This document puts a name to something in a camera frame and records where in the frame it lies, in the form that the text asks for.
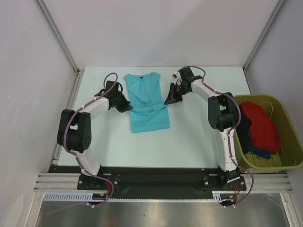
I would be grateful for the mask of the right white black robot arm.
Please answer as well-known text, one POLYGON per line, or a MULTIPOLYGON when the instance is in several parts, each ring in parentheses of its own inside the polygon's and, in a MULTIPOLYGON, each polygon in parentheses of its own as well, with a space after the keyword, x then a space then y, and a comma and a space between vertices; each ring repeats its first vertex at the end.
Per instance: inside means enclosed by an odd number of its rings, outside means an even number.
POLYGON ((170 84, 168 97, 164 104, 183 101, 183 96, 194 93, 207 102, 207 117, 211 128, 216 132, 219 152, 218 184, 224 190, 231 189, 240 179, 240 167, 235 158, 234 131, 241 122, 241 111, 231 93, 223 93, 205 82, 204 74, 194 75, 191 66, 185 66, 173 74, 175 81, 170 84))

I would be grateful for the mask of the turquoise t shirt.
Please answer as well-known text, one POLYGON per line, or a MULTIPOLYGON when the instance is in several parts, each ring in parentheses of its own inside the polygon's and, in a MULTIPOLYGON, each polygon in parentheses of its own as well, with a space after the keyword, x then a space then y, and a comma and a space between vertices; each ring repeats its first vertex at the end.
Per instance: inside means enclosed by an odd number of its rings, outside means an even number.
POLYGON ((129 101, 132 133, 164 130, 170 128, 168 108, 160 89, 160 74, 127 74, 124 76, 129 101))

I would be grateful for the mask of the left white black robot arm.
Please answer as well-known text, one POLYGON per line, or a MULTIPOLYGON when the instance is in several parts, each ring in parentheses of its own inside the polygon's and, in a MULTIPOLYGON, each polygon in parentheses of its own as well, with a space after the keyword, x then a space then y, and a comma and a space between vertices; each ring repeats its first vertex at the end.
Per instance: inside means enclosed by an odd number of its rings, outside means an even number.
POLYGON ((124 113, 132 110, 130 101, 123 95, 123 86, 119 82, 107 81, 87 103, 78 110, 64 109, 61 113, 57 143, 76 159, 84 175, 89 176, 88 183, 94 189, 105 183, 99 174, 101 165, 90 151, 92 141, 91 122, 102 112, 115 108, 124 113))

